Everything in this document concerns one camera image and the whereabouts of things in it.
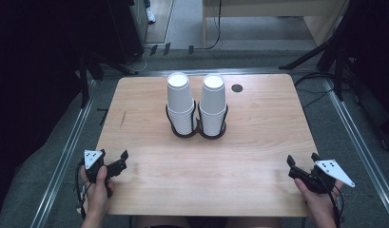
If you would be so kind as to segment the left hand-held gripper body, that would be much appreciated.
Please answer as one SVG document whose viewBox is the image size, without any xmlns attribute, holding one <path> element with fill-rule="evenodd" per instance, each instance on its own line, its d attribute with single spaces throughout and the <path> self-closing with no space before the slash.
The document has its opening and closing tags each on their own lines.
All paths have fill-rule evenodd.
<svg viewBox="0 0 389 228">
<path fill-rule="evenodd" d="M 84 152 L 84 166 L 89 182 L 95 183 L 98 172 L 104 166 L 104 157 L 106 152 L 104 149 L 99 151 L 86 150 Z M 120 174 L 118 162 L 107 165 L 107 180 L 116 177 Z"/>
</svg>

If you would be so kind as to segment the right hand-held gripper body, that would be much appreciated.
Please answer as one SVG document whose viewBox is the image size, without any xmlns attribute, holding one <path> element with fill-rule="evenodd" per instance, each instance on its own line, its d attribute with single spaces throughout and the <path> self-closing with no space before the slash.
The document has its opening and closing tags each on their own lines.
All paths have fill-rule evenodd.
<svg viewBox="0 0 389 228">
<path fill-rule="evenodd" d="M 356 186 L 335 160 L 323 160 L 316 153 L 312 154 L 311 159 L 314 167 L 306 184 L 310 191 L 318 194 L 329 193 L 335 187 L 336 181 L 341 181 L 349 187 Z"/>
</svg>

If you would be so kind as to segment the black wire double cup holder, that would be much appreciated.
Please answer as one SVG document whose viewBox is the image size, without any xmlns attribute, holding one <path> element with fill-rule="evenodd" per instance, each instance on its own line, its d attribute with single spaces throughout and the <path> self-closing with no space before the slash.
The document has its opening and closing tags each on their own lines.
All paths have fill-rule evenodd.
<svg viewBox="0 0 389 228">
<path fill-rule="evenodd" d="M 201 105 L 196 102 L 193 102 L 193 106 L 185 113 L 174 113 L 168 105 L 165 106 L 165 114 L 173 134 L 184 139 L 195 134 L 209 140 L 219 139 L 227 129 L 225 122 L 227 113 L 228 105 L 215 117 L 203 111 Z"/>
</svg>

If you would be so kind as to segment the stack of white paper cups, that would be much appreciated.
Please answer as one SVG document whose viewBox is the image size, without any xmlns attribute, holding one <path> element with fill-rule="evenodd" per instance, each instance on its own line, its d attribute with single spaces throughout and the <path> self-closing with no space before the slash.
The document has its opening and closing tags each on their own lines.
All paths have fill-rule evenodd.
<svg viewBox="0 0 389 228">
<path fill-rule="evenodd" d="M 167 114 L 179 135 L 186 136 L 194 132 L 195 101 L 188 77 L 182 72 L 174 72 L 167 77 Z"/>
<path fill-rule="evenodd" d="M 204 77 L 198 108 L 203 133 L 208 137 L 220 135 L 227 109 L 225 83 L 220 74 L 208 74 Z"/>
</svg>

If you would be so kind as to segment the person's right hand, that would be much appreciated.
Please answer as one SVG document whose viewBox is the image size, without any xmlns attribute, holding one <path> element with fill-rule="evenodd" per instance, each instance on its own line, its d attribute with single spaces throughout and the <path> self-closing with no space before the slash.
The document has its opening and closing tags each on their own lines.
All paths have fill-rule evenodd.
<svg viewBox="0 0 389 228">
<path fill-rule="evenodd" d="M 336 180 L 331 196 L 310 191 L 300 179 L 294 179 L 294 182 L 308 207 L 309 217 L 311 219 L 316 223 L 327 223 L 329 220 L 334 219 L 332 198 L 340 194 L 340 190 L 343 187 L 343 183 L 340 180 Z"/>
</svg>

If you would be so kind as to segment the person's left hand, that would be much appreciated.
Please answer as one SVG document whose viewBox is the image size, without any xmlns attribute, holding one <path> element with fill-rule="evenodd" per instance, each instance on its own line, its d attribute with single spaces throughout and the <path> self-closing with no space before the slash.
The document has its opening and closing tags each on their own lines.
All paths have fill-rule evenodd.
<svg viewBox="0 0 389 228">
<path fill-rule="evenodd" d="M 100 167 L 95 183 L 88 180 L 86 168 L 84 166 L 82 166 L 81 177 L 88 194 L 88 214 L 86 220 L 103 219 L 109 210 L 107 190 L 114 189 L 114 184 L 111 180 L 106 182 L 107 168 L 104 165 Z"/>
</svg>

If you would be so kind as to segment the black tripod stand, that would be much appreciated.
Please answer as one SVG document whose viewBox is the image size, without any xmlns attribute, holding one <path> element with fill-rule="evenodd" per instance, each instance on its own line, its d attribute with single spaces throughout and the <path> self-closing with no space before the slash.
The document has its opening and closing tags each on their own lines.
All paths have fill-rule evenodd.
<svg viewBox="0 0 389 228">
<path fill-rule="evenodd" d="M 334 93 L 337 98 L 342 101 L 342 70 L 345 64 L 346 58 L 346 33 L 350 28 L 350 22 L 353 15 L 357 11 L 361 0 L 350 0 L 348 9 L 346 10 L 339 25 L 335 29 L 333 35 L 325 41 L 323 44 L 310 50 L 297 60 L 285 65 L 280 66 L 280 69 L 293 69 L 300 64 L 308 61 L 312 57 L 322 53 L 320 60 L 318 61 L 317 68 L 319 71 L 327 71 L 332 64 L 335 64 L 334 74 Z"/>
<path fill-rule="evenodd" d="M 90 73 L 94 80 L 102 80 L 104 78 L 104 71 L 101 69 L 100 64 L 106 64 L 125 75 L 137 75 L 139 73 L 136 69 L 130 69 L 121 64 L 112 62 L 96 52 L 81 54 L 79 60 L 79 78 L 81 80 L 82 108 L 88 106 L 88 73 Z"/>
</svg>

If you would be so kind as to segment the black curtain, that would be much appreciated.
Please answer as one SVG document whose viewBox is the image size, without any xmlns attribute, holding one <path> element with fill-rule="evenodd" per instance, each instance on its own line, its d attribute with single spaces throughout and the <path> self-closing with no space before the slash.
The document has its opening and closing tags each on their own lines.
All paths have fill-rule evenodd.
<svg viewBox="0 0 389 228">
<path fill-rule="evenodd" d="M 77 55 L 46 0 L 0 0 L 0 204 L 80 91 Z"/>
</svg>

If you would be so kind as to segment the black cabinet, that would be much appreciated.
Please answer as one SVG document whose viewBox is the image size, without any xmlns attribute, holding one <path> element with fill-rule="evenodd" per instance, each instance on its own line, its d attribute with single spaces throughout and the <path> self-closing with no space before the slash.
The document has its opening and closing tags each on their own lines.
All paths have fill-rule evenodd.
<svg viewBox="0 0 389 228">
<path fill-rule="evenodd" d="M 107 0 L 124 61 L 144 53 L 148 21 L 145 0 Z"/>
</svg>

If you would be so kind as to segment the light wooden desk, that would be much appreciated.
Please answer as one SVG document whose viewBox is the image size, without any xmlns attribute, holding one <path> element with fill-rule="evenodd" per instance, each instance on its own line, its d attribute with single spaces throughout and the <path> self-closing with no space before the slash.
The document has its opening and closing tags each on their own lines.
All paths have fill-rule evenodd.
<svg viewBox="0 0 389 228">
<path fill-rule="evenodd" d="M 327 41 L 350 0 L 202 0 L 203 44 L 210 17 L 302 17 L 317 46 Z"/>
</svg>

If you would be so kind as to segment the metal floor rail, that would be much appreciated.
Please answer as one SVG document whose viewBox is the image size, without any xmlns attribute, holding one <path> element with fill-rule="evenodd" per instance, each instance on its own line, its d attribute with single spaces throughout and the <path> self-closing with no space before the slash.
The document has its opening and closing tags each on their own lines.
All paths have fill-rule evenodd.
<svg viewBox="0 0 389 228">
<path fill-rule="evenodd" d="M 389 179 L 382 170 L 382 162 L 377 161 L 378 153 L 383 150 L 383 145 L 376 139 L 376 142 L 379 144 L 378 150 L 373 149 L 369 144 L 372 138 L 369 138 L 367 133 L 362 132 L 362 126 L 371 123 L 367 117 L 365 117 L 364 120 L 358 121 L 357 115 L 365 115 L 362 107 L 357 104 L 354 99 L 352 99 L 351 102 L 341 100 L 335 94 L 334 84 L 329 79 L 325 79 L 323 84 L 329 89 L 330 99 L 336 108 L 340 119 L 359 154 L 360 161 L 375 187 L 380 201 L 389 217 Z"/>
<path fill-rule="evenodd" d="M 53 203 L 56 200 L 57 194 L 59 192 L 61 183 L 64 179 L 64 176 L 67 172 L 68 165 L 73 156 L 76 144 L 79 141 L 82 130 L 85 126 L 85 122 L 88 118 L 88 114 L 91 110 L 93 98 L 97 90 L 98 83 L 92 80 L 88 84 L 88 92 L 90 97 L 88 98 L 87 104 L 80 109 L 76 122 L 72 127 L 70 135 L 68 137 L 67 143 L 64 146 L 62 154 L 57 162 L 51 179 L 49 181 L 48 187 L 42 197 L 42 200 L 38 206 L 38 209 L 35 213 L 33 221 L 30 225 L 30 228 L 44 228 L 46 221 L 49 216 L 49 212 Z"/>
</svg>

